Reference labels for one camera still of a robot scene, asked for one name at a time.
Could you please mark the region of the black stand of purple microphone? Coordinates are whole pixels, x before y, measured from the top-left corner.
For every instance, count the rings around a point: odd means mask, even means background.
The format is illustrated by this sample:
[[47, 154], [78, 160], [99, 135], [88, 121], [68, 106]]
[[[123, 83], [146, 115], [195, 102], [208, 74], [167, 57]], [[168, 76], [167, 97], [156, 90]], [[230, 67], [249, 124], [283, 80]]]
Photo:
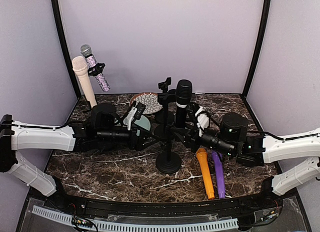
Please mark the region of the black stand of purple microphone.
[[167, 139], [170, 135], [167, 127], [174, 124], [174, 114], [169, 111], [169, 103], [176, 101], [176, 90], [171, 89], [168, 92], [158, 94], [157, 101], [162, 105], [162, 110], [155, 113], [154, 118], [158, 126], [154, 130], [154, 134], [160, 139]]

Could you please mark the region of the orange microphone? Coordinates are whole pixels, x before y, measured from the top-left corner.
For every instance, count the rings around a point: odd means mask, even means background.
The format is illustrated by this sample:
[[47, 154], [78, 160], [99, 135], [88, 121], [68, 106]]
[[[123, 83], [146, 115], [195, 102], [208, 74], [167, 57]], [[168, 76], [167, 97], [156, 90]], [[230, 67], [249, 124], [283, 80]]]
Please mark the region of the orange microphone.
[[203, 178], [207, 198], [209, 200], [215, 199], [215, 191], [214, 191], [212, 177], [209, 169], [208, 155], [206, 150], [204, 148], [199, 148], [196, 152], [196, 157], [198, 159], [200, 169], [202, 172], [202, 178]]

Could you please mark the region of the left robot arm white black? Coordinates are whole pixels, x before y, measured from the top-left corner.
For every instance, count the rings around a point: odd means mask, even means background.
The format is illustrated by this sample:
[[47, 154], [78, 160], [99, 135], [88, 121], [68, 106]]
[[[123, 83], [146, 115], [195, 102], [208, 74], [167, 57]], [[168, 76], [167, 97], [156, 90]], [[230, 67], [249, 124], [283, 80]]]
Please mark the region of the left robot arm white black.
[[6, 114], [0, 121], [0, 171], [12, 174], [38, 190], [60, 210], [71, 205], [60, 180], [39, 170], [21, 154], [21, 149], [50, 149], [85, 152], [111, 149], [117, 143], [141, 151], [162, 139], [135, 122], [141, 119], [145, 105], [131, 105], [123, 116], [115, 105], [102, 103], [91, 109], [90, 118], [61, 126], [44, 126], [14, 121]]

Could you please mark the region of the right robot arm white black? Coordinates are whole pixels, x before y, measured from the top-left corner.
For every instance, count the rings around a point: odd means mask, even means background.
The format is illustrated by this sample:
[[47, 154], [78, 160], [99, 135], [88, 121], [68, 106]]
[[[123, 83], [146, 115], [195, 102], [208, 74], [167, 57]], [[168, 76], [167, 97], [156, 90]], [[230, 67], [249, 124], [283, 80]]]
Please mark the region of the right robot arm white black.
[[200, 112], [193, 117], [193, 125], [172, 128], [175, 137], [185, 147], [198, 150], [206, 147], [236, 158], [246, 167], [263, 166], [279, 160], [304, 157], [294, 168], [265, 179], [262, 193], [255, 198], [260, 209], [267, 208], [275, 199], [291, 189], [319, 176], [320, 130], [278, 137], [265, 131], [249, 131], [249, 121], [235, 112], [222, 116], [219, 130], [209, 128], [209, 117]]

